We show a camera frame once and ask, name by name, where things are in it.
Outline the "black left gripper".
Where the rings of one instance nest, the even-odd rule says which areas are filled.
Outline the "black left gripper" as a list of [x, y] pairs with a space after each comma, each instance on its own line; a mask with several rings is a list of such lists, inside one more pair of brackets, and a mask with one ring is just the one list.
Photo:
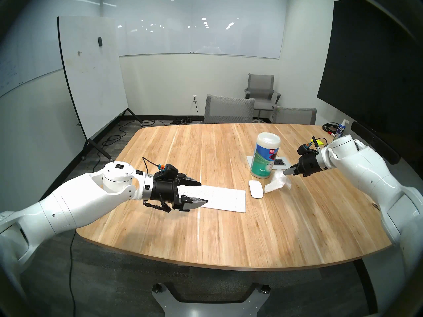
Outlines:
[[178, 186], [194, 187], [202, 186], [202, 184], [194, 178], [188, 177], [186, 174], [165, 175], [164, 173], [156, 173], [153, 176], [150, 199], [160, 201], [160, 205], [150, 204], [150, 207], [161, 211], [171, 211], [174, 209], [189, 212], [208, 203], [206, 199], [190, 198], [186, 195], [180, 197]]

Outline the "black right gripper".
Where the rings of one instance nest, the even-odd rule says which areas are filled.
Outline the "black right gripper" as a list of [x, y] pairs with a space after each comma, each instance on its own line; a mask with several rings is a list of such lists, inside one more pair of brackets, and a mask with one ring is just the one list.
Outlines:
[[323, 160], [321, 153], [306, 153], [301, 155], [297, 166], [291, 166], [283, 171], [284, 175], [303, 175], [310, 176], [314, 173], [323, 171]]

